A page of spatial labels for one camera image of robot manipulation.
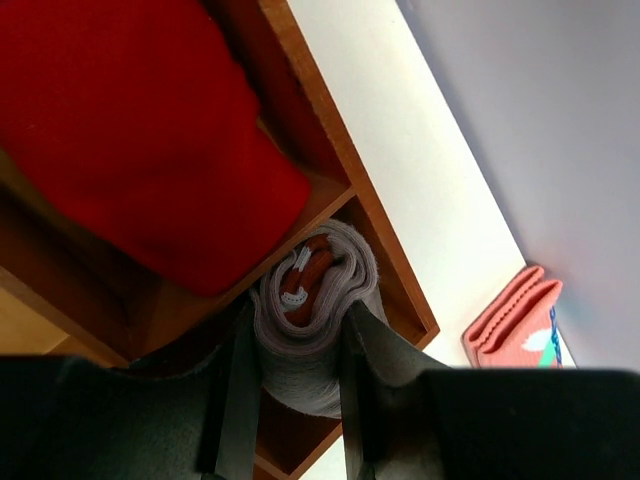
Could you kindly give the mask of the beige sock orange stripes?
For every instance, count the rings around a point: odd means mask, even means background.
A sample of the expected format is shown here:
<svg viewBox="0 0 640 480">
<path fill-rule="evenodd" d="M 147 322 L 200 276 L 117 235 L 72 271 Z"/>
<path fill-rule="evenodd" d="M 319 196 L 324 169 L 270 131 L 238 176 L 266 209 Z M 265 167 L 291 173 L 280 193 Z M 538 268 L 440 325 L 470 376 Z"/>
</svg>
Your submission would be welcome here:
<svg viewBox="0 0 640 480">
<path fill-rule="evenodd" d="M 387 320 L 369 243 L 329 219 L 265 273 L 250 298 L 266 392 L 299 413 L 340 418 L 342 320 L 357 302 Z"/>
</svg>

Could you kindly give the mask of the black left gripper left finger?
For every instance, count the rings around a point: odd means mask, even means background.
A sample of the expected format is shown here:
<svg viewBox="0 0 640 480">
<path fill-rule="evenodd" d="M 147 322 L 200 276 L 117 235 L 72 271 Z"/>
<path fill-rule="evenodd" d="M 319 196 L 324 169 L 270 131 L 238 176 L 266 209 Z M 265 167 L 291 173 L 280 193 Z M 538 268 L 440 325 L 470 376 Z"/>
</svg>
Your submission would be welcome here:
<svg viewBox="0 0 640 480">
<path fill-rule="evenodd" d="M 1 359 L 5 479 L 249 479 L 260 409 L 254 308 L 128 368 Z"/>
</svg>

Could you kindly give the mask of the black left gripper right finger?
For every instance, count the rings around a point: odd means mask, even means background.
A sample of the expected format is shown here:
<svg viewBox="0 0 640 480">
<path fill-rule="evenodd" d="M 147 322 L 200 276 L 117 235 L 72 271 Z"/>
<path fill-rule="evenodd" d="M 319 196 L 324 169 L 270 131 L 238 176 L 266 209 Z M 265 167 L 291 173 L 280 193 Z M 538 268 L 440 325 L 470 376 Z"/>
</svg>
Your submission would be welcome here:
<svg viewBox="0 0 640 480">
<path fill-rule="evenodd" d="M 342 322 L 340 397 L 351 479 L 635 479 L 639 376 L 460 369 L 357 302 Z"/>
</svg>

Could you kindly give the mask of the red sock with bear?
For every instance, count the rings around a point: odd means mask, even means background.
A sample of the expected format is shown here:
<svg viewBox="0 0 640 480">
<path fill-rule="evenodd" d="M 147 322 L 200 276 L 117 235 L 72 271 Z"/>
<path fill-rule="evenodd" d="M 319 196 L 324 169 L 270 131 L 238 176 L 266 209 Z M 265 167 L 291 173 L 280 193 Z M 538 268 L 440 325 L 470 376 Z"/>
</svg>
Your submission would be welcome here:
<svg viewBox="0 0 640 480">
<path fill-rule="evenodd" d="M 240 280 L 311 192 L 198 1 L 5 1 L 1 146 L 63 215 L 199 295 Z"/>
</svg>

